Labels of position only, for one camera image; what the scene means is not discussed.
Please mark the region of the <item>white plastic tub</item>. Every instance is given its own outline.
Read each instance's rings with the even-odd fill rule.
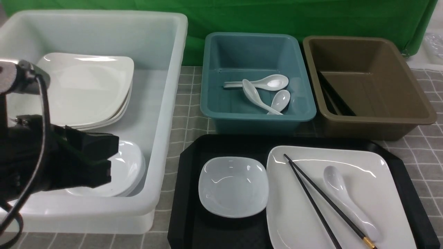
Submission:
[[[186,34],[185,15],[139,11],[24,11],[0,28],[2,58],[37,63],[45,54],[64,52],[128,56],[135,63],[125,115],[91,132],[137,143],[147,162],[145,177],[129,197],[72,196],[65,190],[34,194],[21,210],[26,231],[144,233],[151,228]]]

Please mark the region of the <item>chopsticks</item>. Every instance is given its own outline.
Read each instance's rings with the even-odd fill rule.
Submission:
[[[326,229],[326,232],[328,233],[329,237],[332,240],[332,243],[334,244],[336,249],[342,249],[342,246],[340,246],[340,243],[338,242],[337,238],[335,237],[334,233],[332,232],[331,228],[329,227],[328,223],[326,222],[325,218],[323,217],[322,212],[320,212],[319,207],[317,206],[317,204],[314,202],[311,194],[309,193],[309,191],[307,190],[305,184],[303,183],[302,179],[300,178],[299,174],[297,173],[297,171],[295,170],[294,167],[291,167],[291,169],[294,171],[295,175],[297,176],[297,179],[300,182],[300,185],[302,185],[303,190],[305,191],[309,201],[311,202],[312,206],[314,207],[317,215],[320,218],[320,221],[322,221],[323,226]]]
[[[337,212],[340,217],[351,227],[351,229],[363,240],[363,242],[368,246],[370,249],[377,249],[377,247],[374,245],[374,243],[371,241],[369,237],[367,237],[347,216],[344,214],[337,205],[335,205],[331,199],[287,156],[286,154],[283,154],[286,159],[288,159],[289,164],[291,165],[291,168],[295,172],[295,169],[297,169],[303,177],[314,187],[314,189],[329,203],[329,205]],[[299,175],[296,173],[297,179],[301,182],[301,179]]]
[[[342,99],[342,97],[340,97],[340,95],[335,91],[335,89],[333,88],[333,86],[329,83],[329,81],[325,78],[325,76],[322,74],[322,72],[317,71],[317,75],[319,77],[319,81],[320,81],[320,86],[322,88],[322,90],[324,90],[325,92],[328,93],[328,95],[330,96],[331,99],[328,99],[328,96],[326,96],[325,94],[324,97],[325,99],[328,99],[328,101],[333,101],[335,103],[335,105],[337,106],[337,108],[340,110],[340,112],[342,113],[342,115],[344,116],[356,116],[355,112],[346,104],[346,102]]]

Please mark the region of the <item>black serving tray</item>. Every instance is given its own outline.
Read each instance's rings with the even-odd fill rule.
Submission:
[[[198,198],[198,179],[203,165],[218,156],[249,157],[258,160],[266,167],[269,152],[278,145],[359,150],[379,154],[388,163],[417,248],[440,248],[439,240],[402,160],[371,141],[205,135],[198,138],[180,155],[167,235],[171,249],[272,249],[266,209],[252,217],[241,219],[223,218],[211,214]]]

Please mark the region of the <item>brown plastic bin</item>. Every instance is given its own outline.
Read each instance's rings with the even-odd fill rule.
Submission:
[[[436,121],[435,110],[392,42],[310,36],[303,40],[303,47],[315,98],[324,117],[325,136],[398,140],[416,126]],[[343,116],[338,110],[336,115],[328,110],[317,71],[356,116]]]

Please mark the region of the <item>green cloth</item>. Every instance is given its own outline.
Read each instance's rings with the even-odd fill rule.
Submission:
[[[188,17],[183,65],[199,66],[212,32],[382,37],[415,54],[437,0],[3,0],[11,15],[25,9],[131,9]]]

